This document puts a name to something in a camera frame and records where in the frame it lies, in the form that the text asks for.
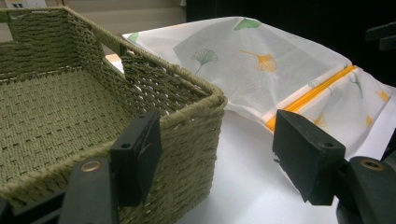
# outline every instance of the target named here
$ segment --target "green woven basket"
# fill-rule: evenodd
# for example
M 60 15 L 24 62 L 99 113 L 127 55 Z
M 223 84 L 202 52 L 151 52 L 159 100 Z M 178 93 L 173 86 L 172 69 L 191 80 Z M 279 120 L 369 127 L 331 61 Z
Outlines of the green woven basket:
M 211 188 L 226 98 L 67 7 L 0 9 L 0 196 L 21 207 L 63 189 L 135 116 L 161 114 L 163 154 L 147 203 L 122 223 L 174 223 Z M 109 63 L 102 44 L 122 59 Z

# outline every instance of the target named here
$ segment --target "woven basket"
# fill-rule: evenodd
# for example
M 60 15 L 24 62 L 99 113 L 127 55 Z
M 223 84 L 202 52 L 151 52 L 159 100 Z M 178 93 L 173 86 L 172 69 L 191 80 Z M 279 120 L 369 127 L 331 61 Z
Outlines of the woven basket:
M 147 203 L 122 223 L 174 223 L 211 188 L 226 98 L 215 86 L 66 7 L 0 9 L 0 196 L 14 207 L 67 185 L 135 116 L 158 109 L 163 154 Z M 109 63 L 102 44 L 122 59 Z

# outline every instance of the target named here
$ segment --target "fabric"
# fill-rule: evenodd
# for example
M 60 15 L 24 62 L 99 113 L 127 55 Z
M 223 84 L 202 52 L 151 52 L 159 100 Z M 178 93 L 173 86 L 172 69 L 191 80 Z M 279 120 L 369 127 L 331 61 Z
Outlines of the fabric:
M 124 35 L 219 86 L 226 109 L 274 131 L 276 111 L 312 120 L 347 148 L 361 144 L 391 89 L 343 55 L 249 18 L 197 21 Z

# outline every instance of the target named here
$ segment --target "dark background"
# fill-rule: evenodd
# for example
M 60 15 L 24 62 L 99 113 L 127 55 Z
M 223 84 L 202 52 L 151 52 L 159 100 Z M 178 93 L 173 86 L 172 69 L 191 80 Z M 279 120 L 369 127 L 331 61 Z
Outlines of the dark background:
M 188 0 L 187 21 L 227 16 L 256 19 L 344 56 L 379 81 L 396 86 L 396 49 L 365 42 L 367 29 L 396 20 L 393 0 Z

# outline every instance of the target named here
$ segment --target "orange stripe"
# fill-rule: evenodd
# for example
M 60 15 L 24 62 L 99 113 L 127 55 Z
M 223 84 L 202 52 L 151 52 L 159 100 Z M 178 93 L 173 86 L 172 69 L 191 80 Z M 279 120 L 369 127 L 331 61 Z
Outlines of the orange stripe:
M 320 95 L 323 91 L 325 91 L 329 86 L 331 86 L 334 82 L 338 81 L 340 78 L 345 77 L 347 74 L 349 74 L 352 70 L 356 69 L 355 65 L 350 65 L 347 68 L 343 69 L 339 73 L 335 74 L 334 76 L 330 77 L 326 81 L 320 83 L 320 85 L 316 86 L 314 89 L 311 91 L 307 92 L 300 98 L 298 98 L 296 101 L 293 103 L 287 105 L 284 110 L 290 111 L 290 112 L 297 112 L 300 110 L 303 106 L 308 104 L 310 101 L 312 101 L 315 97 Z M 276 116 L 273 116 L 270 120 L 268 120 L 265 123 L 265 126 L 271 130 L 272 132 L 275 129 L 275 124 L 276 124 Z

